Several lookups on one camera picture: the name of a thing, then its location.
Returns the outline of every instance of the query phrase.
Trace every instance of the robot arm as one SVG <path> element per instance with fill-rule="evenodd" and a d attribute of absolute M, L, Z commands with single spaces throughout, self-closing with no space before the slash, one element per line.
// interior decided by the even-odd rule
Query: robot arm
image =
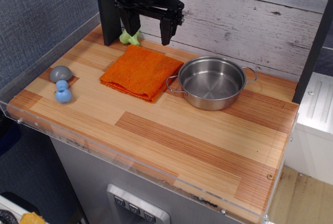
<path fill-rule="evenodd" d="M 115 0 L 114 4 L 131 36 L 140 28 L 139 15 L 159 19 L 163 46 L 170 43 L 177 26 L 182 25 L 184 20 L 184 3 L 179 0 Z"/>

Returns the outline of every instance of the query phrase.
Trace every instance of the button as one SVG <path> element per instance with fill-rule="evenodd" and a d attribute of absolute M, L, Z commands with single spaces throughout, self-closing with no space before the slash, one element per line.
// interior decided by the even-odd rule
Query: button
<path fill-rule="evenodd" d="M 119 198 L 118 196 L 114 196 L 114 200 L 116 201 L 116 203 L 122 207 L 125 206 L 125 201 L 121 198 Z"/>
<path fill-rule="evenodd" d="M 135 214 L 137 214 L 137 215 L 140 214 L 140 209 L 139 209 L 138 207 L 132 205 L 131 203 L 129 204 L 129 207 L 130 207 L 130 210 L 131 210 L 133 213 L 135 213 Z"/>
<path fill-rule="evenodd" d="M 144 211 L 144 214 L 145 214 L 145 218 L 153 223 L 156 222 L 156 218 L 154 215 L 150 214 L 150 213 L 147 213 L 146 211 Z"/>

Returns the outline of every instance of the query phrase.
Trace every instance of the metal pot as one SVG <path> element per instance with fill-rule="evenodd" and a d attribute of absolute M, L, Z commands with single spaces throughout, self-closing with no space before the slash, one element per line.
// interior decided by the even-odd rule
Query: metal pot
<path fill-rule="evenodd" d="M 254 72 L 254 80 L 246 81 L 245 68 Z M 177 76 L 183 90 L 169 87 L 169 80 Z M 222 57 L 204 56 L 186 62 L 178 75 L 168 77 L 166 85 L 170 91 L 184 93 L 191 105 L 212 111 L 231 106 L 244 86 L 256 80 L 257 73 L 252 68 L 240 67 Z"/>

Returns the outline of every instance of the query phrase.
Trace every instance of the blue ball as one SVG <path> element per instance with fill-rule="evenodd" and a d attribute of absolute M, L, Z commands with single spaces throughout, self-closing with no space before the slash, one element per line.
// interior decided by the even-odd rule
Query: blue ball
<path fill-rule="evenodd" d="M 67 103 L 72 98 L 72 93 L 69 89 L 60 88 L 56 92 L 56 99 L 60 103 Z"/>
<path fill-rule="evenodd" d="M 59 80 L 57 83 L 56 83 L 56 86 L 57 86 L 57 89 L 59 90 L 60 88 L 63 88 L 63 89 L 68 89 L 68 83 L 66 80 Z"/>

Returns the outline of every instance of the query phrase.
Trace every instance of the control panel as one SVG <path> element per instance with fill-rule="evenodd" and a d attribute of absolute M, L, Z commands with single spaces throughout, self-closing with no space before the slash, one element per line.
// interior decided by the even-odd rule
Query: control panel
<path fill-rule="evenodd" d="M 155 224 L 170 224 L 170 216 L 164 210 L 142 200 L 141 198 L 117 187 L 108 184 L 107 196 L 110 204 L 123 207 L 142 218 Z"/>

